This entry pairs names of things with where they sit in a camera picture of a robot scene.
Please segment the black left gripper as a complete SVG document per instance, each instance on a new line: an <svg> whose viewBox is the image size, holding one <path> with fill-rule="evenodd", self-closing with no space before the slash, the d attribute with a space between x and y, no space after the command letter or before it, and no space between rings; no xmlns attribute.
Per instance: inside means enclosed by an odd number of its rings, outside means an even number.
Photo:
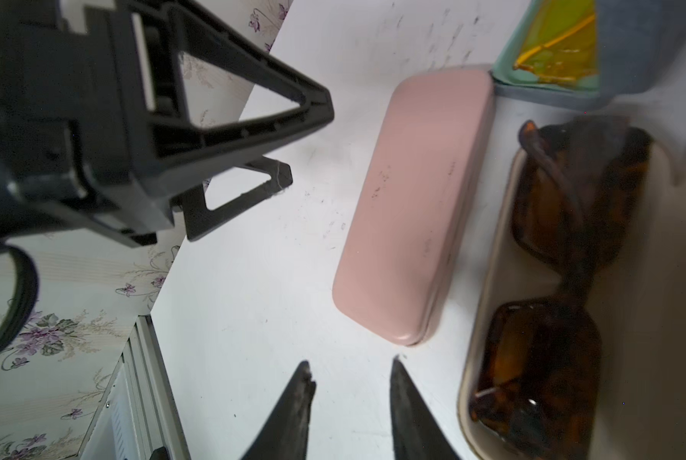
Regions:
<svg viewBox="0 0 686 460"><path fill-rule="evenodd" d="M153 146L131 14L87 7L84 22L0 1L0 240L89 229L148 245L174 225L138 171Z"/></svg>

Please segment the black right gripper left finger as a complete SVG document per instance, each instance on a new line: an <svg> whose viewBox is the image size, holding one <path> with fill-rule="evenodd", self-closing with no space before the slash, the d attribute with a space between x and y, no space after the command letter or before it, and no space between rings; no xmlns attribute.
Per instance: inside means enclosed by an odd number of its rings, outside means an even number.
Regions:
<svg viewBox="0 0 686 460"><path fill-rule="evenodd" d="M243 459L305 460L315 391L310 363L303 360Z"/></svg>

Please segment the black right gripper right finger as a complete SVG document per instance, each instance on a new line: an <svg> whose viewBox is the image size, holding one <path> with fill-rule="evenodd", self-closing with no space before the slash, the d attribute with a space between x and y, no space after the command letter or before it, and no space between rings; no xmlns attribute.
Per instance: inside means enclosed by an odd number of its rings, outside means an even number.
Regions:
<svg viewBox="0 0 686 460"><path fill-rule="evenodd" d="M390 413L397 460L459 459L399 358L390 374Z"/></svg>

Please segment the pink glasses case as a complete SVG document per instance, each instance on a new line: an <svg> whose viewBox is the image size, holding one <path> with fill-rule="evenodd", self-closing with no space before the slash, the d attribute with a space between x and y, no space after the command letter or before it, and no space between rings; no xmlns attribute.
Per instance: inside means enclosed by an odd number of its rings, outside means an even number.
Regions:
<svg viewBox="0 0 686 460"><path fill-rule="evenodd" d="M333 280L333 302L392 343L427 338L450 287L494 120L482 67L394 90Z"/></svg>

